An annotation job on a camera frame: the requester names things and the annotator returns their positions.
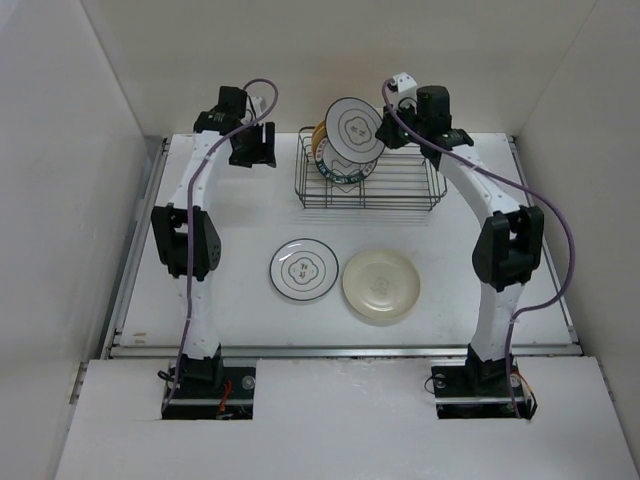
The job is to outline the metal wire dish rack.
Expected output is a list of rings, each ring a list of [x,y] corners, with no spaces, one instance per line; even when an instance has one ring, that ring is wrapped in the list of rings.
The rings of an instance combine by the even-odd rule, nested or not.
[[[333,182],[316,166],[312,128],[298,132],[295,193],[306,208],[430,211],[447,190],[444,177],[411,145],[385,151],[359,182]]]

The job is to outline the teal banded lettered plate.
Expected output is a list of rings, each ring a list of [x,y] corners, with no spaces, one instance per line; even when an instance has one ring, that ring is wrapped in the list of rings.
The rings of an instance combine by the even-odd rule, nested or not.
[[[327,139],[323,139],[315,151],[315,165],[327,180],[339,185],[352,185],[364,181],[377,166],[377,161],[354,163],[340,156]]]

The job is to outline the white plate green rim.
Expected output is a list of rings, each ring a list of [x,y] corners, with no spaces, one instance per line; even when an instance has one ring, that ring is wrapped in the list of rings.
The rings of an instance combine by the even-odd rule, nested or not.
[[[276,250],[269,265],[269,279],[288,300],[311,302],[326,295],[336,284],[340,265],[335,252],[312,238],[290,240]]]

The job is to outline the cream plate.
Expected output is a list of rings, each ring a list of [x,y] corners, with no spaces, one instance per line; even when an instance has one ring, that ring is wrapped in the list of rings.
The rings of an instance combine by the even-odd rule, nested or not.
[[[421,278],[412,261],[393,249],[368,249],[354,255],[342,276],[350,307],[373,325],[401,322],[421,294]]]

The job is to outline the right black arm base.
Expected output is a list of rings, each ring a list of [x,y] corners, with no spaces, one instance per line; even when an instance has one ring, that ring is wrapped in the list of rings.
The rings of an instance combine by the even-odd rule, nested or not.
[[[511,419],[532,420],[538,410],[535,394],[522,376],[504,371],[495,379],[474,384],[465,365],[436,364],[431,367],[436,415],[439,420]]]

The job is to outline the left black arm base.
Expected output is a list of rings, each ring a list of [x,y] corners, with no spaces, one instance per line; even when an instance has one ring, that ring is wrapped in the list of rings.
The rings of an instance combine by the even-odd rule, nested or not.
[[[163,420],[252,420],[255,365],[224,364],[221,357],[193,360],[182,356],[178,385],[175,366],[157,372],[164,382]]]

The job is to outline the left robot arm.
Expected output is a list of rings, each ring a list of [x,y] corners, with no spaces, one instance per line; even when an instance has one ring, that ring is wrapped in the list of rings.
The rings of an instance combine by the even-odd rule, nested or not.
[[[193,126],[193,151],[170,200],[155,206],[151,224],[159,259],[184,302],[185,325],[176,364],[167,381],[189,384],[201,396],[217,394],[224,373],[212,364],[220,348],[213,321],[211,284],[222,254],[212,220],[214,194],[228,167],[276,166],[275,124],[266,117],[279,97],[273,82],[254,79],[222,86],[216,105]]]

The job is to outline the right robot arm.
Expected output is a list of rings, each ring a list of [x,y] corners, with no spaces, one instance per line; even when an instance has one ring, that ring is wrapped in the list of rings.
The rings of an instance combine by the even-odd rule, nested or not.
[[[471,136],[453,128],[445,87],[403,89],[398,80],[389,79],[382,95],[383,125],[377,137],[389,148],[418,144],[422,156],[462,195],[481,227],[472,252],[481,300],[463,381],[470,391],[487,393],[512,371],[513,316],[525,284],[540,265],[544,215],[501,189]]]

